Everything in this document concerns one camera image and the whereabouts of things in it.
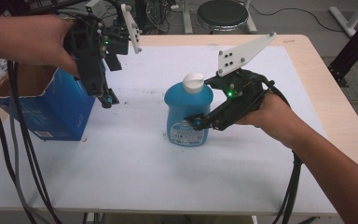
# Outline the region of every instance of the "white tabletop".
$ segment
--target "white tabletop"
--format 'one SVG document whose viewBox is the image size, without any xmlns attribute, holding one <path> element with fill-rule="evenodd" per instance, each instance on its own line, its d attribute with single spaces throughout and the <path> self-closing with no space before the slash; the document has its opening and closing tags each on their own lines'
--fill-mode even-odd
<svg viewBox="0 0 358 224">
<path fill-rule="evenodd" d="M 276 214 L 293 168 L 293 153 L 252 126 L 210 130 L 201 147 L 179 147 L 166 136 L 165 91 L 189 72 L 214 76 L 225 47 L 143 47 L 120 56 L 107 75 L 120 105 L 96 102 L 79 142 L 41 141 L 34 148 L 53 207 L 74 211 Z M 284 47 L 267 47 L 244 68 L 273 79 L 297 114 L 324 134 Z M 212 108 L 225 97 L 214 91 Z M 0 209 L 21 204 L 0 147 Z M 21 153 L 21 184 L 31 206 L 43 208 Z M 337 212 L 303 166 L 294 213 Z"/>
</svg>

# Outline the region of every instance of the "green led light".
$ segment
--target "green led light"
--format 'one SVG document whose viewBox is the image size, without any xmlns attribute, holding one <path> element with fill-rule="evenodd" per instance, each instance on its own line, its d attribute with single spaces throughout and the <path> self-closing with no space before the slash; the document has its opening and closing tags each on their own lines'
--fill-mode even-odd
<svg viewBox="0 0 358 224">
<path fill-rule="evenodd" d="M 235 96 L 235 91 L 234 90 L 229 90 L 226 92 L 226 96 L 227 98 L 232 98 Z"/>
</svg>

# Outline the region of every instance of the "person's right hand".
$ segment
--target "person's right hand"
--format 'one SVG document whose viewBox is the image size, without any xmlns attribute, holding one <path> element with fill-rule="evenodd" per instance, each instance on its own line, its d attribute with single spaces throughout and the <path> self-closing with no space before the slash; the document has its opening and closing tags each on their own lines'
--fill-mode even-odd
<svg viewBox="0 0 358 224">
<path fill-rule="evenodd" d="M 260 108 L 236 122 L 261 128 L 269 136 L 293 149 L 310 127 L 276 94 L 267 93 Z"/>
<path fill-rule="evenodd" d="M 78 77 L 75 60 L 62 47 L 71 23 L 52 15 L 0 17 L 0 59 L 52 65 Z"/>
</svg>

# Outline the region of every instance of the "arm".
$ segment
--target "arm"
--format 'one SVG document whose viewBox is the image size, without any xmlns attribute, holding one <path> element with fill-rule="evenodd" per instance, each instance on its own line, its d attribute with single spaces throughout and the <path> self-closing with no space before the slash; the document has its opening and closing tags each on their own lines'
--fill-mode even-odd
<svg viewBox="0 0 358 224">
<path fill-rule="evenodd" d="M 358 223 L 358 164 L 301 120 L 277 95 L 238 121 L 260 127 L 307 165 L 345 223 Z"/>
<path fill-rule="evenodd" d="M 48 64 L 77 76 L 75 61 L 62 47 L 70 26 L 56 16 L 0 17 L 0 59 Z"/>
</svg>

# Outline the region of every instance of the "table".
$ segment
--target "table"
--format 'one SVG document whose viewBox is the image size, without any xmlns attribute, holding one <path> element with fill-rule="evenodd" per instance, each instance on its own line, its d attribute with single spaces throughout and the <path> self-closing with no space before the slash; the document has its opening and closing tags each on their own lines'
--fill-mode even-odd
<svg viewBox="0 0 358 224">
<path fill-rule="evenodd" d="M 143 46 L 161 47 L 238 45 L 254 38 L 257 38 L 257 35 L 144 36 L 141 44 Z M 290 56 L 316 115 L 322 123 L 326 137 L 358 163 L 358 117 L 310 41 L 303 35 L 278 35 L 271 45 L 284 46 Z M 117 82 L 123 81 L 113 77 L 112 79 Z M 152 97 L 150 95 L 154 94 L 153 92 L 142 92 L 135 88 L 131 89 L 131 85 L 127 87 L 131 91 L 138 91 L 142 94 L 140 101 L 146 99 L 146 97 Z M 131 102 L 125 101 L 122 104 L 131 105 Z M 111 113 L 113 113 L 113 116 L 120 116 L 115 111 L 109 110 L 104 110 L 101 113 L 104 113 L 104 116 L 92 118 L 93 121 L 89 121 L 91 123 L 88 126 L 103 125 L 104 118 L 109 118 L 109 115 L 112 116 Z M 106 130 L 94 131 L 96 132 L 95 135 L 106 133 Z M 126 127 L 123 127 L 122 132 L 126 132 Z M 253 127 L 248 127 L 246 132 L 258 131 L 255 131 Z M 153 137 L 155 133 L 145 133 L 145 135 Z M 42 172 L 44 172 L 50 199 L 56 209 L 82 212 L 275 215 L 281 206 L 292 166 L 290 160 L 279 162 L 279 166 L 274 168 L 284 171 L 284 174 L 277 174 L 279 178 L 282 178 L 279 183 L 276 183 L 279 186 L 277 187 L 274 186 L 274 181 L 276 181 L 274 175 L 263 173 L 265 170 L 262 173 L 257 170 L 261 167 L 258 163 L 262 160 L 257 158 L 256 153 L 248 155 L 252 158 L 247 160 L 253 162 L 244 171 L 242 170 L 241 160 L 233 158 L 237 155 L 236 153 L 242 153 L 242 149 L 228 147 L 226 151 L 213 150 L 212 153 L 205 154 L 205 151 L 202 152 L 202 150 L 171 147 L 169 143 L 164 143 L 163 146 L 167 147 L 166 151 L 158 148 L 158 152 L 161 154 L 156 155 L 156 157 L 150 157 L 146 151 L 142 150 L 136 151 L 136 154 L 131 154 L 133 148 L 128 148 L 128 154 L 126 152 L 118 154 L 114 151 L 114 148 L 125 146 L 126 143 L 120 138 L 115 138 L 114 133 L 111 136 L 112 139 L 115 139 L 115 142 L 111 143 L 112 156 L 92 153 L 93 151 L 98 152 L 98 147 L 102 146 L 81 147 L 91 141 L 90 138 L 89 140 L 83 139 L 82 142 L 75 144 L 48 142 L 51 150 L 44 148 L 44 150 L 37 152 L 38 157 L 43 158 L 39 162 L 42 166 Z M 131 144 L 136 146 L 147 145 L 147 143 L 137 143 L 136 139 Z M 40 142 L 36 145 L 42 146 L 44 143 Z M 275 150 L 260 153 L 263 154 L 263 157 L 266 157 L 269 153 L 275 153 L 274 156 L 289 155 L 289 157 L 282 157 L 285 160 L 290 158 L 291 152 L 284 149 L 279 153 Z M 117 157 L 123 156 L 127 156 L 125 161 L 117 160 Z M 160 163 L 156 163 L 156 161 L 147 162 L 144 161 L 144 158 L 158 158 Z M 189 158 L 199 160 L 200 166 L 192 166 L 191 162 L 186 160 Z M 228 160 L 231 163 L 217 163 L 216 166 L 213 164 L 220 160 Z M 272 161 L 271 158 L 267 157 L 263 160 Z M 100 167 L 102 169 L 100 172 L 94 172 L 95 169 L 99 168 L 95 166 L 98 163 L 103 166 L 103 169 Z M 225 176 L 222 172 L 226 171 L 227 167 L 233 167 L 233 170 L 230 170 L 232 174 Z M 144 168 L 148 171 L 147 173 L 142 172 Z M 0 170 L 0 174 L 4 175 L 2 172 L 6 172 L 5 167 Z M 267 177 L 257 178 L 257 176 L 249 176 L 249 174 Z M 163 178 L 158 178 L 159 176 L 167 177 L 166 175 L 173 175 L 169 176 L 169 182 L 168 179 L 164 182 Z M 304 167 L 302 176 L 307 176 L 307 169 L 304 169 Z M 10 183 L 2 176 L 0 178 L 2 178 L 2 181 Z M 75 179 L 80 181 L 81 184 L 73 186 Z M 95 179 L 105 180 L 106 182 L 98 182 Z M 155 183 L 150 181 L 151 179 L 158 179 L 160 182 Z M 115 184 L 112 180 L 120 180 L 120 182 Z M 32 182 L 26 178 L 22 181 L 24 183 Z M 223 186 L 224 191 L 219 191 L 216 186 L 205 186 L 208 183 L 218 183 L 219 188 Z M 304 193 L 305 185 L 315 186 L 315 182 L 309 176 L 304 181 L 300 181 L 294 215 L 332 216 L 337 214 L 319 189 L 314 187 L 307 189 L 311 190 L 314 195 Z M 178 189 L 177 186 L 184 186 L 185 188 Z M 26 197 L 31 206 L 44 209 L 43 204 L 37 199 L 33 187 L 24 184 L 22 188 L 26 192 Z M 308 200 L 311 201 L 312 198 L 318 198 L 318 201 L 309 203 Z M 0 184 L 0 210 L 13 210 L 20 207 L 14 187 Z"/>
</svg>

